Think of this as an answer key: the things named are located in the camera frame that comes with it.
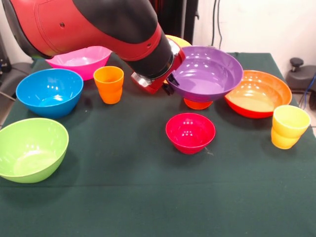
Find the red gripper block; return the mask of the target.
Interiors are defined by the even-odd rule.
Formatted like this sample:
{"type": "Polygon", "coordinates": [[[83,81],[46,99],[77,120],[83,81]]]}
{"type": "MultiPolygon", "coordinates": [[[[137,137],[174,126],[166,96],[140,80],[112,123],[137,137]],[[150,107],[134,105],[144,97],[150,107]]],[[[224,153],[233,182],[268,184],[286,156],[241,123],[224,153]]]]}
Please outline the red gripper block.
{"type": "Polygon", "coordinates": [[[162,87],[167,95],[172,95],[173,88],[167,83],[167,80],[174,85],[179,85],[172,72],[178,69],[185,59],[182,47],[186,46],[186,41],[184,39],[168,39],[168,42],[171,47],[172,56],[166,66],[166,70],[163,70],[161,76],[154,79],[147,79],[136,72],[131,74],[132,81],[150,94],[156,93],[162,87]]]}

